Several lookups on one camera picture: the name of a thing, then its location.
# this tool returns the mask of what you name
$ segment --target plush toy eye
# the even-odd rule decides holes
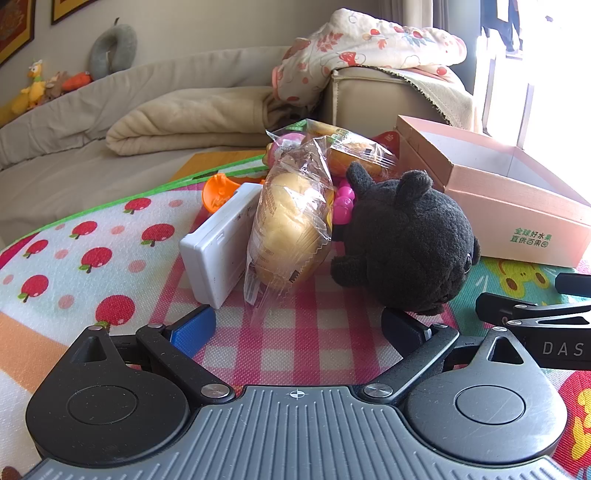
[[[464,273],[468,273],[472,267],[472,256],[468,254],[466,257],[466,263],[464,263]]]

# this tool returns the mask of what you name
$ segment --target folded blanket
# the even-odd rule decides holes
[[[214,146],[262,147],[292,107],[270,87],[186,89],[167,93],[131,111],[107,132],[119,155]]]
[[[417,72],[415,69],[390,70],[382,72],[396,78],[402,78],[422,93],[453,127],[482,133],[481,115],[474,97],[468,93],[459,78],[450,68],[438,67],[439,73],[447,78],[442,81],[435,75],[426,75],[428,71]]]
[[[402,27],[346,8],[309,38],[297,38],[273,70],[275,97],[298,106],[314,106],[332,70],[345,67],[410,69],[461,63],[466,45],[438,28]]]

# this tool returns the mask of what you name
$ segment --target pink toy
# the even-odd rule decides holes
[[[335,225],[346,225],[351,221],[354,199],[355,193],[349,185],[349,182],[347,180],[342,180],[339,183],[339,189],[336,192],[333,207],[333,223]]]
[[[297,132],[285,134],[277,138],[267,153],[268,167],[271,168],[283,155],[299,147],[305,138],[305,135]]]

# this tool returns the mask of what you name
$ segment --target white plastic box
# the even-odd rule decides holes
[[[246,248],[262,185],[244,183],[222,207],[180,241],[180,252],[199,303],[222,306],[246,268]]]

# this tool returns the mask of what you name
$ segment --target picture frame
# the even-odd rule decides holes
[[[0,2],[0,67],[35,38],[36,1]]]
[[[61,22],[96,0],[51,0],[51,24]]]

